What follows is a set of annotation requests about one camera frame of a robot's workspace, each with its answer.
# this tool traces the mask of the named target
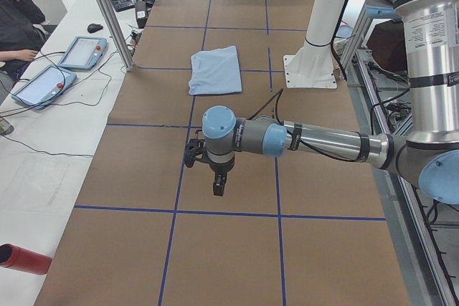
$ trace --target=blue towel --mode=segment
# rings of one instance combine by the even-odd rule
[[[224,95],[242,92],[235,46],[197,52],[191,57],[189,94]]]

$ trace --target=person's arm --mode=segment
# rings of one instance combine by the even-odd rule
[[[14,0],[14,6],[34,24],[40,24],[45,20],[42,10],[32,0]]]
[[[32,61],[37,56],[36,50],[22,49],[22,50],[9,50],[0,52],[0,61],[6,62],[11,60]]]

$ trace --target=white desk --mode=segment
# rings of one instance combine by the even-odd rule
[[[134,11],[122,11],[117,16],[127,37],[131,32],[128,24],[137,26]],[[76,36],[90,36],[86,31],[89,23],[104,26],[92,36],[108,39],[107,52],[97,67],[100,66],[116,48],[95,0],[76,1],[43,47],[43,53],[65,51]],[[58,62],[60,57],[52,60]],[[49,64],[45,58],[33,62],[23,78],[32,78]],[[9,137],[51,153],[93,155],[124,78],[122,66],[119,55],[114,54],[102,68],[113,79],[99,105],[51,106],[9,117],[7,120],[14,126]],[[79,72],[78,79],[88,74]],[[108,79],[96,72],[56,102],[96,103]],[[21,85],[18,83],[13,91]],[[8,96],[0,111],[20,107]],[[11,243],[53,257],[91,158],[34,153],[5,138],[0,138],[0,151],[0,244]],[[44,276],[0,268],[0,281],[0,304],[27,306],[34,304]]]

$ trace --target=black shirt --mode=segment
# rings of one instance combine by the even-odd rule
[[[32,0],[0,0],[0,51],[40,50],[44,39],[33,24],[40,24],[44,20],[43,12]],[[11,73],[26,63],[11,60],[2,69]]]

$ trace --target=black sleeve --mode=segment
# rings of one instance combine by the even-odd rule
[[[14,7],[22,12],[33,24],[40,24],[44,22],[45,17],[42,10],[34,4],[32,0],[13,0]]]

